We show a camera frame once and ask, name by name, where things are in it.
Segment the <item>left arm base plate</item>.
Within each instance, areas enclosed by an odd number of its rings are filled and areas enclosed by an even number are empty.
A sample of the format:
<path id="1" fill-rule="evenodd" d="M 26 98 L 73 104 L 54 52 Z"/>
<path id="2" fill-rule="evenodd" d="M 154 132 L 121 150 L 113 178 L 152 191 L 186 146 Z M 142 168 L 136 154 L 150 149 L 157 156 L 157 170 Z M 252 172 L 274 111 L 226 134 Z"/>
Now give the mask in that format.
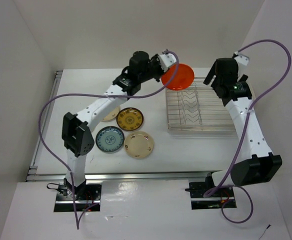
<path id="1" fill-rule="evenodd" d="M 63 184 L 48 183 L 48 190 L 56 191 L 54 204 L 55 213 L 73 212 L 73 197 Z M 82 193 L 75 197 L 75 205 L 77 212 L 83 212 L 87 209 L 88 212 L 99 212 L 101 208 L 101 184 L 87 184 Z"/>

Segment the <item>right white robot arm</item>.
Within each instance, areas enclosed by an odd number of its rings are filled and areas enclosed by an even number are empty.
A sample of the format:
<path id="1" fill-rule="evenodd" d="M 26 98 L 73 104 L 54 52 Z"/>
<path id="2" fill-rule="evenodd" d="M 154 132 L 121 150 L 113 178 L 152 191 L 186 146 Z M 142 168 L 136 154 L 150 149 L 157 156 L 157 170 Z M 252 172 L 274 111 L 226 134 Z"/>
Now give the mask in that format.
<path id="1" fill-rule="evenodd" d="M 204 80 L 227 109 L 239 143 L 227 170 L 217 171 L 206 182 L 204 197 L 217 196 L 226 186 L 248 186 L 269 182 L 282 166 L 262 133 L 254 110 L 253 95 L 240 69 L 248 65 L 245 56 L 218 58 Z"/>

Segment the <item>orange plastic plate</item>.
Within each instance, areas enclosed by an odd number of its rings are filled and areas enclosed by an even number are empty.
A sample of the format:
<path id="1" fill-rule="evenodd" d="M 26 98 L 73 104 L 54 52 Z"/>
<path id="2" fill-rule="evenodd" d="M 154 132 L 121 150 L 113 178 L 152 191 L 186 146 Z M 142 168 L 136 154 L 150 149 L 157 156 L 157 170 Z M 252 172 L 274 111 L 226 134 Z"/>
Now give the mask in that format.
<path id="1" fill-rule="evenodd" d="M 163 85 L 167 84 L 168 81 L 173 76 L 174 71 L 176 70 L 176 65 L 172 66 L 162 77 L 161 82 Z M 181 91 L 188 88 L 195 79 L 195 73 L 193 69 L 184 63 L 178 65 L 178 71 L 174 79 L 167 85 L 169 90 Z"/>

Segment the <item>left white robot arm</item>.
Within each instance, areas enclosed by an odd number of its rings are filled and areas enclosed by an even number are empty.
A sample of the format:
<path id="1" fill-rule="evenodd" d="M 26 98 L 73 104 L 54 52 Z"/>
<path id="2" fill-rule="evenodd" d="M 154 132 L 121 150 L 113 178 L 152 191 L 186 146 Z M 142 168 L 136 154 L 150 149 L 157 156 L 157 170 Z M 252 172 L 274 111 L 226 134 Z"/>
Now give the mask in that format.
<path id="1" fill-rule="evenodd" d="M 128 66 L 100 97 L 85 109 L 64 115 L 61 137 L 67 152 L 69 170 L 63 181 L 68 195 L 74 200 L 81 199 L 86 192 L 86 157 L 95 144 L 92 130 L 112 110 L 139 92 L 142 83 L 151 79 L 159 81 L 175 63 L 176 58 L 168 52 L 149 57 L 144 51 L 136 51 Z"/>

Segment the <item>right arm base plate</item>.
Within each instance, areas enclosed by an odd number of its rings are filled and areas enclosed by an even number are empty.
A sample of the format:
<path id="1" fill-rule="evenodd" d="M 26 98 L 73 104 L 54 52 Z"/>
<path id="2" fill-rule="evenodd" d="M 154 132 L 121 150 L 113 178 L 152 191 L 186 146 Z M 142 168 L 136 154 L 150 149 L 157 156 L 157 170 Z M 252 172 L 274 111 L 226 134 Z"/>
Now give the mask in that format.
<path id="1" fill-rule="evenodd" d="M 204 197 L 204 193 L 209 189 L 208 184 L 203 181 L 193 181 L 188 183 L 184 189 L 189 193 L 192 210 L 212 210 L 225 208 L 236 208 L 234 191 L 231 187 L 220 188 L 210 197 Z"/>

